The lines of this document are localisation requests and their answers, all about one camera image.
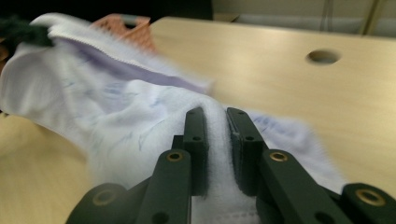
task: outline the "black plastic part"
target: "black plastic part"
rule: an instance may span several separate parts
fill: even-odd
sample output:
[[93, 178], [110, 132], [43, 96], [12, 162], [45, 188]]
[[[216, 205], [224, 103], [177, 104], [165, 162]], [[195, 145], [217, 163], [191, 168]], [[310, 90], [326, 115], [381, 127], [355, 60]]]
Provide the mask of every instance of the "black plastic part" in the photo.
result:
[[227, 108], [233, 143], [233, 171], [236, 183], [248, 196], [255, 196], [259, 185], [259, 161], [262, 151], [268, 149], [248, 114]]
[[135, 224], [191, 223], [191, 156], [172, 149], [161, 154]]
[[396, 223], [396, 201], [383, 190], [367, 184], [345, 185], [340, 206], [354, 223]]
[[66, 224], [132, 223], [148, 185], [147, 179], [128, 191], [117, 184], [97, 186], [84, 195]]
[[172, 148], [174, 148], [174, 149], [183, 148], [183, 135], [174, 135], [174, 140], [172, 142]]
[[205, 115], [201, 107], [192, 109], [186, 114], [183, 149], [191, 154], [191, 195], [204, 196], [207, 192], [208, 143], [206, 140]]
[[256, 198], [257, 214], [259, 215], [261, 224], [283, 224], [284, 219], [279, 208], [272, 197], [270, 190], [265, 184], [265, 180], [261, 177], [259, 184], [259, 192]]
[[352, 223], [288, 152], [265, 150], [261, 172], [285, 223]]

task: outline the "crumpled white fabric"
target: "crumpled white fabric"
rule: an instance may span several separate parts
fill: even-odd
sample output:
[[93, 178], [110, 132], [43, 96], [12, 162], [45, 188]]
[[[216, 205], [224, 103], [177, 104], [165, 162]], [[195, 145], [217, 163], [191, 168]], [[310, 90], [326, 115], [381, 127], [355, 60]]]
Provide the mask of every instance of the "crumpled white fabric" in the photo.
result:
[[[95, 184], [130, 188], [151, 176], [158, 156], [183, 134], [187, 111], [205, 112], [209, 144], [207, 197], [193, 197], [192, 223], [259, 223], [255, 199], [233, 178], [223, 105], [204, 95], [211, 80], [181, 71], [94, 30], [86, 21], [47, 14], [55, 47], [21, 44], [0, 77], [0, 108], [49, 128], [81, 147]], [[247, 111], [270, 148], [292, 153], [317, 182], [345, 183], [311, 129], [295, 119]]]

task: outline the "light wood tabletop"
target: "light wood tabletop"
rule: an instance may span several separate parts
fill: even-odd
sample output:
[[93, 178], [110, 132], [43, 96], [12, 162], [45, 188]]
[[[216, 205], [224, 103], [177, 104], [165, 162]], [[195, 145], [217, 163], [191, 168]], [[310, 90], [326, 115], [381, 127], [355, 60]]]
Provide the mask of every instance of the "light wood tabletop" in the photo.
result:
[[[349, 182], [396, 197], [395, 40], [175, 18], [151, 33], [160, 55], [216, 81], [215, 99], [305, 121]], [[338, 61], [307, 59], [318, 49]], [[0, 156], [0, 223], [64, 223], [91, 187], [84, 155], [29, 120], [0, 118]]]

